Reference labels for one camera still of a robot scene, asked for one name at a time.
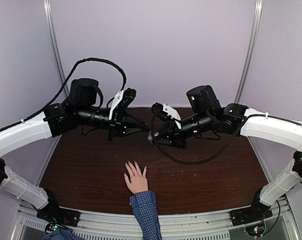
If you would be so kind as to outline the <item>clear nail polish bottle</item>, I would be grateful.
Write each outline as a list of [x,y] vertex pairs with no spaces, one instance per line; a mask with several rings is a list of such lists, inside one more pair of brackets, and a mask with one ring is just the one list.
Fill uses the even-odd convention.
[[151,133],[149,133],[149,135],[148,135],[148,140],[150,141],[151,144],[154,143]]

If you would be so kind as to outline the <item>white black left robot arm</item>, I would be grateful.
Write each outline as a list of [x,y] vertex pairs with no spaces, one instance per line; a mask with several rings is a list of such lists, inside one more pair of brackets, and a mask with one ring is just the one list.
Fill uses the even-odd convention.
[[53,193],[17,175],[2,157],[30,143],[75,130],[78,126],[89,126],[94,131],[107,130],[110,141],[149,132],[149,127],[142,119],[126,110],[135,99],[136,90],[128,88],[119,91],[110,109],[95,106],[97,97],[103,101],[97,80],[75,79],[71,83],[69,96],[62,103],[51,104],[31,119],[0,130],[0,189],[30,203],[37,210],[42,210],[52,222],[60,221],[63,212]]

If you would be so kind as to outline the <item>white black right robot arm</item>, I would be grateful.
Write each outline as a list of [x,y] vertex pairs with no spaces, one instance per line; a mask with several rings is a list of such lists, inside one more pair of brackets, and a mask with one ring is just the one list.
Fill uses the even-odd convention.
[[165,104],[152,106],[153,117],[149,141],[165,156],[183,163],[161,146],[185,149],[187,139],[202,133],[230,134],[230,144],[236,136],[260,138],[295,149],[286,168],[269,184],[257,191],[255,200],[247,209],[247,217],[257,221],[282,195],[302,181],[302,121],[294,121],[245,105],[230,103],[221,107],[210,85],[195,87],[186,93],[194,115],[181,119],[178,112]]

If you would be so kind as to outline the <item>mannequin hand with painted nails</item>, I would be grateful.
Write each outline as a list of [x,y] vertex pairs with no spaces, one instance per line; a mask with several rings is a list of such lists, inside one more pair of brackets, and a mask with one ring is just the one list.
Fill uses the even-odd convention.
[[137,162],[128,162],[125,164],[128,173],[124,174],[124,180],[126,186],[131,193],[138,194],[149,191],[148,180],[147,180],[147,166],[141,170]]

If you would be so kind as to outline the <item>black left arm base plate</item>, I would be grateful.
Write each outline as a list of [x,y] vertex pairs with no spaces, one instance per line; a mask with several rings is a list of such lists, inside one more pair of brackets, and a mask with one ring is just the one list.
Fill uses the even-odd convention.
[[75,210],[69,210],[65,208],[60,208],[58,211],[51,211],[46,213],[43,210],[37,209],[37,217],[47,221],[48,223],[59,225],[64,228],[66,227],[77,227],[80,212]]

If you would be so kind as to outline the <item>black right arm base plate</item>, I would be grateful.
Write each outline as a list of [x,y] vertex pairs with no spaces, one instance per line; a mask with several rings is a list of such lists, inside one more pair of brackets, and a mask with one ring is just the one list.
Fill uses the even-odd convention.
[[265,212],[253,209],[250,207],[240,208],[230,211],[231,221],[233,226],[246,225],[253,222],[261,222],[266,218],[273,216],[272,211],[269,209]]

